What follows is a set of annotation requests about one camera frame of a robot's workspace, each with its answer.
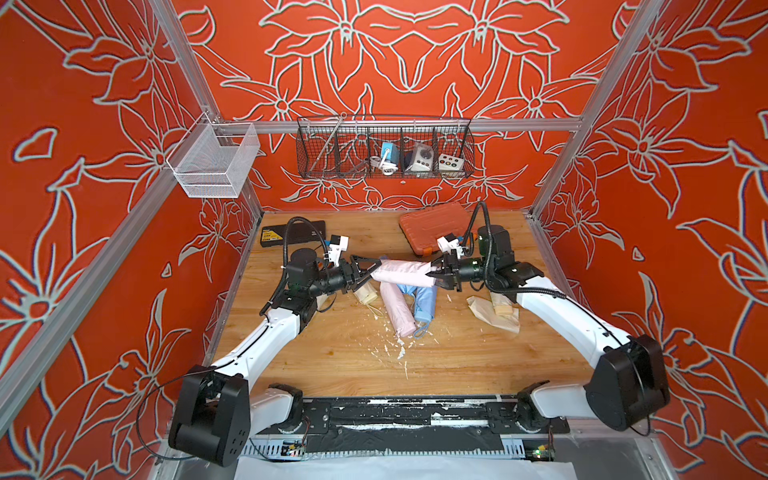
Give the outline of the pink sleeved umbrella long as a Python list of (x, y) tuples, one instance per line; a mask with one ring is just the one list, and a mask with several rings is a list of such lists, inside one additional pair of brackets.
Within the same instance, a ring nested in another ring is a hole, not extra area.
[(381, 282), (379, 292), (395, 334), (399, 338), (412, 336), (417, 325), (400, 288), (394, 283)]

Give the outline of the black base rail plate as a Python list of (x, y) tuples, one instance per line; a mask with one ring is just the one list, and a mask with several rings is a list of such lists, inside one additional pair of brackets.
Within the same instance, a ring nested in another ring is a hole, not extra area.
[(564, 418), (529, 433), (516, 400), (495, 396), (310, 397), (293, 433), (271, 427), (246, 442), (244, 455), (270, 461), (373, 456), (452, 456), (502, 460), (554, 458)]

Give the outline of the black yellow tool box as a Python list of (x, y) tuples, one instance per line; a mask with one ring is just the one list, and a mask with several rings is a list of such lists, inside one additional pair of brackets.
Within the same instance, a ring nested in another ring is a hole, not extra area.
[(327, 238), (326, 222), (311, 221), (308, 224), (299, 221), (293, 223), (290, 228), (286, 224), (267, 225), (261, 230), (259, 244), (263, 248), (282, 246), (285, 235), (288, 235), (289, 245), (325, 240)]

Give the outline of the cream sleeve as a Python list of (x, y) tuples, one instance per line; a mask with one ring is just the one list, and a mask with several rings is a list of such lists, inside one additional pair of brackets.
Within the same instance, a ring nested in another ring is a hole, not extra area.
[(512, 334), (518, 334), (520, 331), (520, 310), (518, 320), (507, 320), (497, 316), (494, 312), (491, 300), (470, 296), (467, 298), (467, 304), (478, 320), (494, 328), (504, 330)]

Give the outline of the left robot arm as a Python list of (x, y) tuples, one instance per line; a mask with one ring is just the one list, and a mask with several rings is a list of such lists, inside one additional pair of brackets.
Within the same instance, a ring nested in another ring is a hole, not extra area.
[(358, 291), (382, 265), (375, 258), (343, 258), (344, 236), (317, 241), (318, 249), (295, 251), (284, 243), (281, 276), (259, 312), (261, 323), (223, 358), (182, 376), (168, 445), (185, 459), (227, 467), (253, 435), (272, 427), (293, 433), (304, 424), (301, 390), (272, 384), (257, 397), (251, 392), (277, 354), (318, 313), (319, 297)]

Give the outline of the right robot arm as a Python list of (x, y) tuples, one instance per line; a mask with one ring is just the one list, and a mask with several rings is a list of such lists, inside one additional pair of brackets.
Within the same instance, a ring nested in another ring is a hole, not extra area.
[(468, 225), (461, 236), (438, 238), (440, 257), (430, 277), (447, 290), (481, 283), (533, 313), (567, 340), (588, 362), (584, 384), (532, 384), (516, 395), (514, 420), (537, 433), (554, 418), (597, 419), (615, 431), (637, 432), (639, 423), (670, 402), (662, 348), (648, 335), (632, 335), (610, 325), (569, 297), (534, 265), (516, 258), (509, 232), (492, 224), (487, 206), (473, 214), (480, 227)]

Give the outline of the pink sleeved umbrella short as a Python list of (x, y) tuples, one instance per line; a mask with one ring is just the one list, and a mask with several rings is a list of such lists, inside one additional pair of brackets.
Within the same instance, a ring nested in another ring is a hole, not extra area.
[(432, 287), (436, 283), (436, 279), (430, 276), (432, 271), (428, 262), (383, 259), (372, 273), (372, 278), (380, 283)]

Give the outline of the light blue sleeved umbrella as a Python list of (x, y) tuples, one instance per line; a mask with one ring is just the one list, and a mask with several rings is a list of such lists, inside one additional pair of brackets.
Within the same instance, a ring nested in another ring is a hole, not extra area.
[(419, 291), (418, 286), (398, 284), (398, 288), (403, 295), (415, 297)]

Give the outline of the white mesh basket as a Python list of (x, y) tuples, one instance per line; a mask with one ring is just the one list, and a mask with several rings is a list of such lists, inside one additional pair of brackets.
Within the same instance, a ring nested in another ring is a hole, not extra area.
[(169, 159), (170, 170), (189, 198), (234, 199), (245, 185), (260, 151), (253, 126), (239, 144), (224, 145), (210, 124), (199, 124)]

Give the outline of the red plastic tool case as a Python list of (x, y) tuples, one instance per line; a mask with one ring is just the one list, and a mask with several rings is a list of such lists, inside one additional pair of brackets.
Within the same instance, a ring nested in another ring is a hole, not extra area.
[(437, 239), (452, 234), (462, 237), (471, 214), (459, 203), (446, 203), (406, 213), (398, 220), (413, 253), (418, 257), (439, 251)]

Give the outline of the cream sleeved umbrella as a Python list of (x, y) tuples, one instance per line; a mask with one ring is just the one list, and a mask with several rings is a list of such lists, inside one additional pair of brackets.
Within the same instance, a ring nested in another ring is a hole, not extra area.
[(364, 306), (371, 305), (378, 297), (378, 291), (371, 282), (367, 282), (354, 291), (358, 302)]

